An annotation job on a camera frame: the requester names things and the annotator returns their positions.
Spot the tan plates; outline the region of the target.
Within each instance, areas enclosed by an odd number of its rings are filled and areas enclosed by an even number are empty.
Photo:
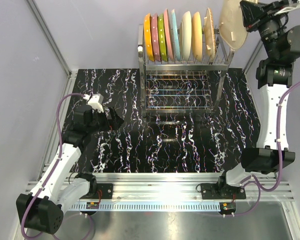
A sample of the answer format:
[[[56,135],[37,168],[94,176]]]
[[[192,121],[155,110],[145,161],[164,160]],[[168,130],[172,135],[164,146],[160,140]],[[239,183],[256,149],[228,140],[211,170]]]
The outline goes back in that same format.
[[[237,51],[245,43],[248,32],[243,25],[240,0],[224,0],[219,18],[219,33],[229,47]]]

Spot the woven square plate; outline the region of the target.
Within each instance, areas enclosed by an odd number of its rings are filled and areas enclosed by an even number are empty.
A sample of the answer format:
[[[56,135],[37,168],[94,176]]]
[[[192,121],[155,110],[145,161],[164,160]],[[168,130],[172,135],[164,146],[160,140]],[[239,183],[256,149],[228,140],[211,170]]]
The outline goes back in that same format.
[[[205,38],[205,53],[209,62],[213,62],[217,52],[215,29],[212,10],[208,7],[204,17],[203,33]]]

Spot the orange dotted scalloped plate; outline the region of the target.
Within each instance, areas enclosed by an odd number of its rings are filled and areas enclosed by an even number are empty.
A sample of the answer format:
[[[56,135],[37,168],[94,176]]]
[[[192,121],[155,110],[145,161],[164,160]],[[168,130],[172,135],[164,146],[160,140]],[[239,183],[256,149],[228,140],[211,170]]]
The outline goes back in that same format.
[[[144,42],[145,42],[145,49],[150,61],[154,61],[154,54],[153,54],[153,47],[152,47],[152,35],[151,35],[151,14],[148,13],[144,17],[143,21],[143,32],[144,32]]]

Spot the yellow-orange round plate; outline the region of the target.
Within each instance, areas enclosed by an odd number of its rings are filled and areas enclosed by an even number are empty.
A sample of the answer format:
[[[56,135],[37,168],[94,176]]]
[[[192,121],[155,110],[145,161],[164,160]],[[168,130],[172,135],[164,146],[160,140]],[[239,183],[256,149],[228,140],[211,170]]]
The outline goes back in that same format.
[[[197,11],[193,14],[191,19],[192,24],[192,54],[196,62],[200,62],[203,56],[203,30],[202,30],[202,21],[201,15]]]

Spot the yellow-green dotted scalloped plate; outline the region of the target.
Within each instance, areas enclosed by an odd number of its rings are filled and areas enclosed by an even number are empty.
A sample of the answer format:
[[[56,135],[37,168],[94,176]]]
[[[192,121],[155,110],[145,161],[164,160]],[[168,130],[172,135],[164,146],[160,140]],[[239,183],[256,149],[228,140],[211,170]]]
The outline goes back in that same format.
[[[158,28],[158,43],[159,43],[160,57],[163,62],[167,62],[168,51],[167,51],[167,43],[166,43],[166,36],[165,36],[165,25],[164,25],[163,13],[157,17],[157,28]]]

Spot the cream white round plate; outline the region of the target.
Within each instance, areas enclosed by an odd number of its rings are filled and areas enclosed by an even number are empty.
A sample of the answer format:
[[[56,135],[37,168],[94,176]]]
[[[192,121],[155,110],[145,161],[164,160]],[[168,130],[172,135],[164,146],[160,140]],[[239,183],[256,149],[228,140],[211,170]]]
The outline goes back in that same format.
[[[183,61],[188,61],[192,46],[192,18],[191,12],[183,14],[179,27],[180,53]]]

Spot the beige pink leaf plate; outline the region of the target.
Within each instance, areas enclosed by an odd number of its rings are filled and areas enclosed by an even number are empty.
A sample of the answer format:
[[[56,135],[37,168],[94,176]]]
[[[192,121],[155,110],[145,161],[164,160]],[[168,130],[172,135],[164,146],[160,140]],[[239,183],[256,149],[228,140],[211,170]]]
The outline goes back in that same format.
[[[174,49],[172,44],[170,18],[169,18],[169,13],[167,8],[163,12],[163,22],[164,22],[164,32],[165,32],[165,40],[166,40],[168,57],[172,62],[174,62],[175,57],[174,57]]]

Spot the beige blue leaf plate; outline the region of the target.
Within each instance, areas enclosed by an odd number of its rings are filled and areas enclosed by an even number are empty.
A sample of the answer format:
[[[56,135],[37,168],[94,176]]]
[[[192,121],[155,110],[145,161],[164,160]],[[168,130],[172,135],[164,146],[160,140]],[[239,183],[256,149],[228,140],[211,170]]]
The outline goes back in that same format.
[[[172,19],[173,42],[174,42],[174,49],[175,49],[175,57],[174,58],[176,61],[180,62],[181,61],[181,51],[180,51],[178,25],[177,25],[175,9],[171,10],[171,19]]]

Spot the pink dotted scalloped plate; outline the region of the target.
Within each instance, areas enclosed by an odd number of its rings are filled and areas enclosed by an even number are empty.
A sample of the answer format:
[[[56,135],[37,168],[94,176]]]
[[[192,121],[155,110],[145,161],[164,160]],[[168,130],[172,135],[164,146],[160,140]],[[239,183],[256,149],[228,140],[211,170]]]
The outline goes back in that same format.
[[[159,37],[158,37],[158,14],[150,17],[152,52],[155,62],[161,62]]]

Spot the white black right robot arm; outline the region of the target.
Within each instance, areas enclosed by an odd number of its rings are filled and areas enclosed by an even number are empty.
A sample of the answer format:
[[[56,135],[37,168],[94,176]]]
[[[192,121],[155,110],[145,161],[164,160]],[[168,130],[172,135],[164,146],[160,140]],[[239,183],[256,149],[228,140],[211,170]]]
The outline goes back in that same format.
[[[293,84],[293,68],[300,58],[300,25],[286,29],[290,11],[300,9],[300,0],[226,0],[219,18],[219,32],[232,50],[245,43],[248,33],[259,32],[267,58],[260,61],[255,77],[262,97],[263,113],[256,147],[242,150],[240,163],[225,171],[211,186],[223,199],[239,195],[246,185],[261,183],[256,175],[281,174],[294,162],[286,137],[286,115]]]

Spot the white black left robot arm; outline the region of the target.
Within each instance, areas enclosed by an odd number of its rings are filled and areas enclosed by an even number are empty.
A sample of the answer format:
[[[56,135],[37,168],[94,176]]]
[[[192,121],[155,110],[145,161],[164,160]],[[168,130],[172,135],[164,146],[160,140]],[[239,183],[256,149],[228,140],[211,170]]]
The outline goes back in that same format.
[[[16,200],[17,213],[23,229],[54,235],[65,213],[80,198],[101,196],[97,179],[92,173],[80,172],[71,184],[61,189],[74,163],[97,132],[118,130],[124,120],[114,107],[98,110],[91,105],[74,109],[70,127],[61,135],[61,145],[45,174],[28,194]]]

